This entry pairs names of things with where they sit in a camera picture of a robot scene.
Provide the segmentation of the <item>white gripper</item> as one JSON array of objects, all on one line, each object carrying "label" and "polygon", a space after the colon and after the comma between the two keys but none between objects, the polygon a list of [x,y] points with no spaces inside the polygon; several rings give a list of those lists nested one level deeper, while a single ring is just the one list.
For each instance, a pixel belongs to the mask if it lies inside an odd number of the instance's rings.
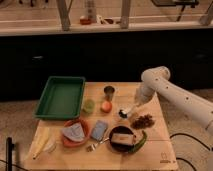
[{"label": "white gripper", "polygon": [[[155,91],[152,88],[147,86],[145,83],[141,82],[135,92],[135,104],[137,106],[141,106],[148,103],[153,98],[154,93]],[[132,123],[138,118],[139,114],[135,112],[131,114],[128,120],[130,123]]]}]

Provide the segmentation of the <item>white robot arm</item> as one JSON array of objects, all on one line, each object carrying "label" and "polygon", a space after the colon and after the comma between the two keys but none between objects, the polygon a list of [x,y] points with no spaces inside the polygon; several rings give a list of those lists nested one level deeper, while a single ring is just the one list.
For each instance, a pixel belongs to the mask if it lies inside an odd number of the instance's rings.
[{"label": "white robot arm", "polygon": [[143,71],[142,83],[136,89],[135,104],[130,111],[134,112],[139,106],[148,103],[154,93],[158,93],[185,111],[213,136],[213,102],[174,85],[169,81],[170,76],[170,70],[165,66]]}]

